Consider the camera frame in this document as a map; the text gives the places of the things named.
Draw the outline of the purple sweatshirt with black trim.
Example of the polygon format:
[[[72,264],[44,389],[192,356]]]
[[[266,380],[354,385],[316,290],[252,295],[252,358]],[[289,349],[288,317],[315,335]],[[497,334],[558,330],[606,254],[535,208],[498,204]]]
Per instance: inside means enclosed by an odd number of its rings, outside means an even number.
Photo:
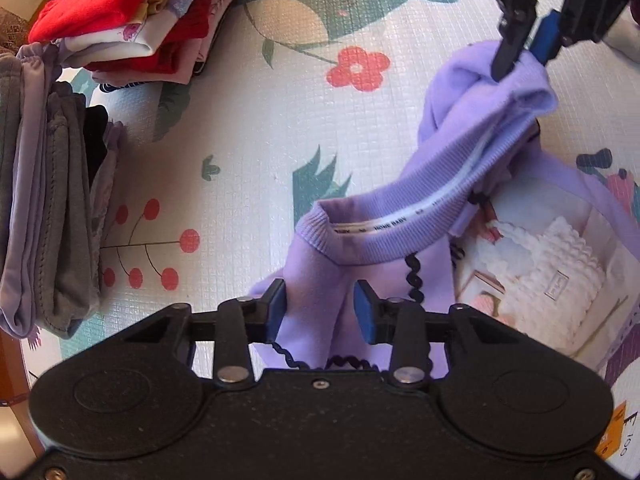
[[[620,345],[639,309],[638,222],[541,147],[548,73],[523,52],[495,80],[497,48],[465,47],[435,75],[397,180],[299,219],[278,272],[285,317],[256,348],[265,367],[388,367],[390,346],[359,328],[361,280],[431,312],[464,302],[594,370]]]

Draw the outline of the grey folded clothes stack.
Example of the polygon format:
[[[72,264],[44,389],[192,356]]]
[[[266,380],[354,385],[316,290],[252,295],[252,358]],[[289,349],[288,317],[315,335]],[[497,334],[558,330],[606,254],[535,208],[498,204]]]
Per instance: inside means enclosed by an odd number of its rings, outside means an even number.
[[[68,339],[99,307],[126,128],[61,73],[50,44],[1,55],[1,328],[16,339]]]

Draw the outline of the red colourful folded clothes stack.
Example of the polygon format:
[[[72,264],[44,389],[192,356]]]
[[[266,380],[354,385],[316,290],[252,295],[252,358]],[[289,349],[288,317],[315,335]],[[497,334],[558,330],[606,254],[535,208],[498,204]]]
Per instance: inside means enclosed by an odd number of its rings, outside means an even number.
[[[232,0],[51,0],[28,38],[54,44],[64,67],[115,88],[187,84]]]

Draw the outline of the cartoon patterned play mat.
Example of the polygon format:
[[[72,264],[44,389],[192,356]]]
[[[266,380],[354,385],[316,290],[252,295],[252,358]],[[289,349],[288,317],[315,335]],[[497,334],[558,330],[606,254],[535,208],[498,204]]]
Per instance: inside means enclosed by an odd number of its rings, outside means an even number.
[[[93,99],[127,126],[100,248],[101,311],[29,408],[69,479],[634,479],[639,309],[597,370],[477,308],[426,312],[431,378],[268,368],[215,382],[216,311],[278,279],[318,200],[397,180],[426,94],[499,44],[492,0],[235,0],[203,73]],[[562,48],[541,147],[639,225],[639,67]]]

